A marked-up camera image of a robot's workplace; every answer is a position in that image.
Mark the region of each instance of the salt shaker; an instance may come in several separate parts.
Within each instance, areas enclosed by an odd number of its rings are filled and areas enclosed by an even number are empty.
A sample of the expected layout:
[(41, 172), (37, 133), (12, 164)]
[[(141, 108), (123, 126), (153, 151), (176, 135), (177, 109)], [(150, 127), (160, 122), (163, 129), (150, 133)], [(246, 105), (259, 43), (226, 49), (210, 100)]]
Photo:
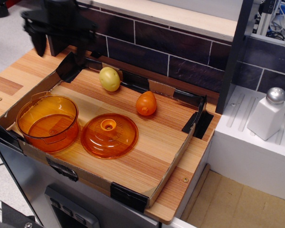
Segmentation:
[(267, 140), (280, 130), (285, 115), (285, 91), (278, 87), (268, 90), (252, 113), (247, 128)]

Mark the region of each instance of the black tape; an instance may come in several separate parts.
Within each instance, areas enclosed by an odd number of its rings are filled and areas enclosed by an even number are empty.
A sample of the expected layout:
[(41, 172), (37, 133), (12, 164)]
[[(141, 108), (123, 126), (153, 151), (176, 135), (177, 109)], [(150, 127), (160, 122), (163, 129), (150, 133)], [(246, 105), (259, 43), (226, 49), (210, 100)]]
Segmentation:
[(123, 81), (121, 82), (122, 86), (130, 88), (136, 92), (144, 93), (149, 90), (149, 81), (145, 77), (141, 77), (127, 71), (123, 71)]
[(176, 98), (177, 100), (186, 102), (195, 107), (198, 107), (204, 99), (204, 97), (202, 96), (195, 95), (195, 94), (185, 92), (185, 91), (181, 91), (179, 89), (175, 89), (173, 93), (173, 97)]
[(47, 158), (47, 162), (50, 165), (50, 167), (52, 167), (54, 170), (56, 170), (56, 172), (58, 172), (59, 174), (68, 177), (71, 181), (78, 181), (78, 175), (76, 174), (76, 172), (72, 169), (70, 169), (69, 167), (66, 167), (64, 165), (58, 164), (52, 160), (50, 160), (49, 158)]
[(102, 54), (100, 54), (99, 52), (96, 51), (92, 51), (92, 53), (90, 54), (90, 56), (94, 57), (94, 58), (99, 58), (102, 56)]
[(115, 182), (111, 183), (111, 198), (142, 213), (144, 212), (149, 199), (148, 197)]
[(62, 80), (71, 83), (82, 69), (83, 67), (76, 63), (75, 54), (70, 52), (59, 64), (56, 72)]
[(189, 133), (190, 128), (192, 127), (193, 123), (196, 123), (195, 131), (193, 136), (199, 139), (202, 139), (212, 118), (213, 115), (209, 114), (206, 111), (206, 100), (207, 97), (204, 97), (202, 102), (199, 105), (199, 111), (194, 113), (186, 125), (183, 127), (182, 131), (185, 133)]
[(96, 60), (87, 58), (86, 66), (95, 70), (101, 70), (103, 68), (103, 64), (101, 62), (98, 62)]
[(22, 136), (20, 136), (14, 131), (7, 131), (0, 125), (0, 143), (23, 154), (23, 151), (19, 146), (18, 139), (24, 141), (24, 138)]

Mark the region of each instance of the wood grain surface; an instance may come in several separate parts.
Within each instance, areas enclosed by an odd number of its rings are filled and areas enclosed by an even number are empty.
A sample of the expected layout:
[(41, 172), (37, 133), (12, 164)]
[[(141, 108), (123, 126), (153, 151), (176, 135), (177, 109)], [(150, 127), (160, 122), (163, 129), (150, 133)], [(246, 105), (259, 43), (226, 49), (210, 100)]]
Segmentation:
[[(39, 57), (32, 50), (1, 72), (0, 116), (52, 73), (66, 54), (73, 50), (68, 47), (56, 57), (52, 57), (48, 49), (44, 57)], [(72, 83), (63, 82), (52, 93), (68, 96), (75, 101), (79, 108), (81, 126), (104, 113), (119, 113), (130, 117), (139, 129), (137, 144), (126, 156), (115, 160), (101, 160), (89, 155), (78, 138), (76, 143), (56, 153), (55, 157), (72, 162), (108, 181), (118, 182), (139, 193), (150, 195), (187, 137), (181, 129), (195, 110), (187, 104), (156, 95), (158, 109), (155, 115), (142, 117), (135, 109), (140, 93), (122, 86), (117, 92), (107, 92), (101, 87), (97, 75), (95, 71), (83, 70)], [(146, 215), (164, 223), (173, 219), (219, 121), (220, 115), (214, 113), (215, 108), (208, 104), (207, 110), (214, 114), (214, 118), (203, 139), (192, 138), (157, 200), (151, 208), (145, 210)], [(189, 182), (184, 182), (183, 178), (187, 178)]]

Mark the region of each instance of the orange plastic lid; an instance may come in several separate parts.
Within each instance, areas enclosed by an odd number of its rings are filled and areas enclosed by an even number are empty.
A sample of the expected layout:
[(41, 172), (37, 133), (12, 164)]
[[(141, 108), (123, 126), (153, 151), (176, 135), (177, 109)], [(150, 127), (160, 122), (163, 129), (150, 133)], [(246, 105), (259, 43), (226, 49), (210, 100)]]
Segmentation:
[(103, 114), (90, 120), (81, 132), (81, 144), (92, 156), (118, 158), (128, 153), (138, 140), (138, 128), (128, 117)]

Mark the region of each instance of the dark tile wall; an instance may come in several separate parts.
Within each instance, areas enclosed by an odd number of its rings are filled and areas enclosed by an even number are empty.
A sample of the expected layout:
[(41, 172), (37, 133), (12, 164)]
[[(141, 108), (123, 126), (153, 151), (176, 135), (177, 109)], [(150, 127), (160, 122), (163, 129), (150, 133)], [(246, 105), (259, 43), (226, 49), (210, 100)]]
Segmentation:
[(285, 90), (285, 47), (249, 38), (238, 85), (263, 93), (275, 86)]
[(99, 25), (90, 51), (220, 92), (230, 42), (108, 10), (82, 15)]

